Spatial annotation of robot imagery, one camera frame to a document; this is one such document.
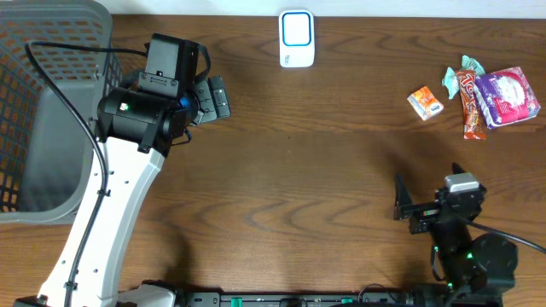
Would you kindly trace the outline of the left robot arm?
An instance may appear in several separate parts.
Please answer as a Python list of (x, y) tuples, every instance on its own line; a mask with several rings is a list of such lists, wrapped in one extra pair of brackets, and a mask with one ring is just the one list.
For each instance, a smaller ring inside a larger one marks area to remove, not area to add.
[(66, 245), (35, 296), (19, 306), (180, 306), (183, 295), (160, 281), (126, 292), (119, 277), (143, 200), (170, 149), (190, 142), (190, 128), (230, 116), (224, 81), (199, 70), (197, 42), (156, 33), (145, 49), (137, 89), (104, 96), (84, 133), (94, 150), (89, 181)]

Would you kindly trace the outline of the purple snack packet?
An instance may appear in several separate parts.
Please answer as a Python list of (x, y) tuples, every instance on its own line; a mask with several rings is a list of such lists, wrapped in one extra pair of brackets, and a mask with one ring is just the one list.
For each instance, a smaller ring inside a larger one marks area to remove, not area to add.
[(490, 130), (533, 119), (541, 109), (520, 67), (478, 76), (474, 94)]

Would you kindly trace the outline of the teal wrapper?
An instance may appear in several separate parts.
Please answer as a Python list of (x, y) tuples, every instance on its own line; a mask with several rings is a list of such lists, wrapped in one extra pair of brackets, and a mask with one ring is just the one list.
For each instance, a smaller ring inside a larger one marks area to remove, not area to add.
[[(485, 74), (485, 69), (483, 68), (483, 66), (476, 59), (469, 57), (468, 55), (462, 56), (461, 69), (473, 70), (477, 76)], [(459, 92), (459, 85), (458, 85), (458, 81), (456, 77), (456, 71), (453, 68), (447, 67), (445, 75), (442, 79), (442, 85), (448, 91), (449, 100), (452, 100), (455, 97), (455, 95)]]

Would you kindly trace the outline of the orange snack packet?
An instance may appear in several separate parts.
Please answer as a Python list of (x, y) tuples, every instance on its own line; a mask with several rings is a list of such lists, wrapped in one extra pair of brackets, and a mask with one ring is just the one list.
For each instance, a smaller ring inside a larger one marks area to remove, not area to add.
[(408, 96), (407, 101), (423, 121), (427, 121), (444, 110), (444, 105), (424, 86)]

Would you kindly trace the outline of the red snack bar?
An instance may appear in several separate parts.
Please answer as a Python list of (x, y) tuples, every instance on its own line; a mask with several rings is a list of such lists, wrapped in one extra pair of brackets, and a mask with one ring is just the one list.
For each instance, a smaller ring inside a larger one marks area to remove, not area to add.
[(486, 134), (474, 94), (476, 72), (473, 70), (459, 70), (456, 72), (456, 78), (462, 99), (463, 137), (465, 140), (484, 140)]

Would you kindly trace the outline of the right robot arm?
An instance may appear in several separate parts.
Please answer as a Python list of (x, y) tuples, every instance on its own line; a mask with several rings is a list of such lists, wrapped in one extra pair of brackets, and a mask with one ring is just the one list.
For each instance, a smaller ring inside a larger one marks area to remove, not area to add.
[(486, 188), (458, 164), (452, 171), (434, 200), (423, 204), (414, 203), (403, 178), (395, 176), (393, 218), (407, 219), (413, 235), (431, 235), (430, 265), (437, 281), (414, 287), (404, 299), (414, 306), (501, 306), (502, 295), (515, 286), (518, 247), (491, 230), (470, 235)]

